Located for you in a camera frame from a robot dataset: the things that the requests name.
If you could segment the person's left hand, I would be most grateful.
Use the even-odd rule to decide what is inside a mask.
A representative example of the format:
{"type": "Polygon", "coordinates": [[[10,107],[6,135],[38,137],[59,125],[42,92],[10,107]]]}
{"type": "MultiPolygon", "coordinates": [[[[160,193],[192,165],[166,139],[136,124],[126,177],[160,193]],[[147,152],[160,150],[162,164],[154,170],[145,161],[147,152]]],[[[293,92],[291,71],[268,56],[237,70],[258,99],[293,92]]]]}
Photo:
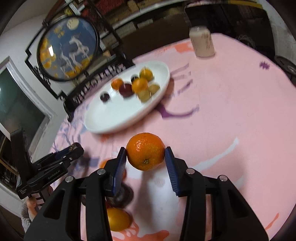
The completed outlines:
{"type": "Polygon", "coordinates": [[[38,205],[37,205],[36,198],[33,196],[28,198],[26,201],[26,205],[28,208],[29,218],[31,221],[33,221],[36,215],[38,214],[38,211],[37,211],[38,205]]]}

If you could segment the grey knit sleeve forearm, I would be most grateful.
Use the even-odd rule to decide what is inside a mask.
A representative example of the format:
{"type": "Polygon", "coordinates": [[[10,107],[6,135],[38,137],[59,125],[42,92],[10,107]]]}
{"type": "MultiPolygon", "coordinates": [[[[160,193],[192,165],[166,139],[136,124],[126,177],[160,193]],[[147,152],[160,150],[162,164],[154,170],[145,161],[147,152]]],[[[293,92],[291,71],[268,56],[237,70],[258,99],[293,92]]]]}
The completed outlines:
{"type": "Polygon", "coordinates": [[[20,215],[21,215],[22,227],[24,231],[27,232],[34,218],[30,214],[27,203],[25,201],[20,206],[20,215]]]}

